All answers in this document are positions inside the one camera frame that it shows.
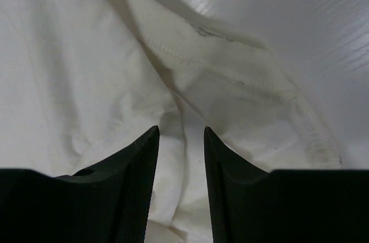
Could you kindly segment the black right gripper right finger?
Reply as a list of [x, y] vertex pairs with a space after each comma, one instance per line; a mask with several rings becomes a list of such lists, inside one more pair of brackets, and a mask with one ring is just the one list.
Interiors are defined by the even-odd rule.
[[266, 172], [204, 131], [214, 242], [367, 242], [366, 170]]

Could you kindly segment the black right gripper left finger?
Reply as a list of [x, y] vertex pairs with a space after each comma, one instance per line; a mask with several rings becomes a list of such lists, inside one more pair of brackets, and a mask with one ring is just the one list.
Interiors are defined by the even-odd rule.
[[72, 176], [1, 170], [2, 242], [143, 242], [159, 152], [154, 126]]

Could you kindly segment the white t shirt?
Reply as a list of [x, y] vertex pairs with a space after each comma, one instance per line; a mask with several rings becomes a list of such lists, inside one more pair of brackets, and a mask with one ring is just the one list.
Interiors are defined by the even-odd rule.
[[72, 174], [153, 125], [146, 242], [212, 241], [204, 126], [266, 170], [341, 166], [267, 51], [155, 0], [1, 0], [2, 168]]

